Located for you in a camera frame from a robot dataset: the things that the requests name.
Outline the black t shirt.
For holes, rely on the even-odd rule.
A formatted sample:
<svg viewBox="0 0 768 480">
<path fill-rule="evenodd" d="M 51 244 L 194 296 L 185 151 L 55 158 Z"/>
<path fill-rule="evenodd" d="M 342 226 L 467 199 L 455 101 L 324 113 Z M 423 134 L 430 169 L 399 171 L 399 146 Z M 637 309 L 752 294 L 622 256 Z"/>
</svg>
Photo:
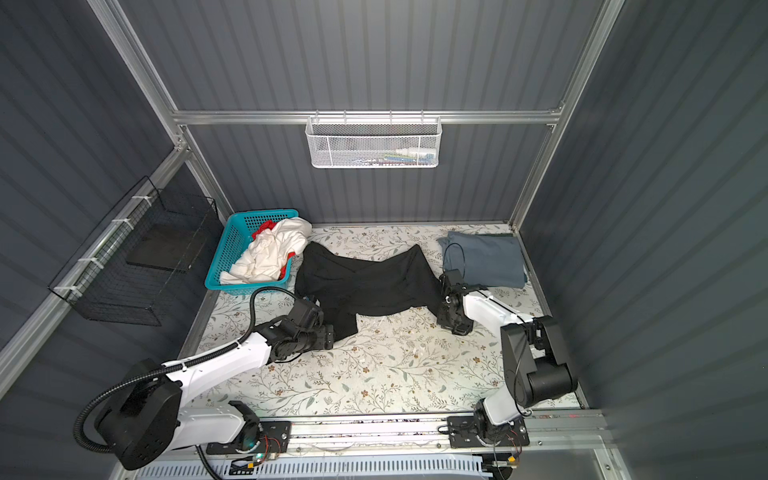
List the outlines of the black t shirt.
<svg viewBox="0 0 768 480">
<path fill-rule="evenodd" d="M 422 249 L 411 246 L 382 261 L 343 257 L 316 242 L 303 251 L 295 293 L 319 303 L 334 340 L 358 333 L 357 317 L 381 317 L 425 307 L 437 314 L 441 286 Z"/>
</svg>

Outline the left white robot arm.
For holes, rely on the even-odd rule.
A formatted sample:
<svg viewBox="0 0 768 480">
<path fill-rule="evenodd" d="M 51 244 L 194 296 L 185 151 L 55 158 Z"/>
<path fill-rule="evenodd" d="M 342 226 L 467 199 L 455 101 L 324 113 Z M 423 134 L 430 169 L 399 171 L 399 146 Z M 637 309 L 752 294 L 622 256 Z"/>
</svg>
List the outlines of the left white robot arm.
<svg viewBox="0 0 768 480">
<path fill-rule="evenodd" d="M 135 364 L 79 414 L 74 426 L 78 444 L 114 455 L 128 471 L 172 450 L 194 448 L 204 459 L 209 444 L 264 462 L 279 441 L 250 407 L 239 400 L 194 407 L 192 400 L 246 371 L 330 350 L 335 331 L 319 305 L 300 297 L 288 313 L 269 321 L 257 322 L 254 308 L 249 314 L 245 332 L 220 347 L 166 363 Z"/>
</svg>

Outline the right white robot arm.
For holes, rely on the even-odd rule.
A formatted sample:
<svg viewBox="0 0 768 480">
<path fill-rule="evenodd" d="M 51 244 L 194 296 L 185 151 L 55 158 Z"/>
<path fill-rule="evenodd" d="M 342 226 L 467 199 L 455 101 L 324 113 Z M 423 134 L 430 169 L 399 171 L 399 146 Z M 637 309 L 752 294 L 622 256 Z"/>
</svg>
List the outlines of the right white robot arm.
<svg viewBox="0 0 768 480">
<path fill-rule="evenodd" d="M 443 300 L 437 324 L 457 336 L 482 326 L 497 339 L 503 367 L 503 385 L 478 401 L 472 423 L 449 429 L 452 445 L 463 448 L 476 442 L 496 447 L 508 442 L 521 448 L 529 409 L 578 388 L 561 328 L 550 316 L 524 314 L 485 287 L 466 283 L 457 270 L 443 273 L 439 281 Z"/>
</svg>

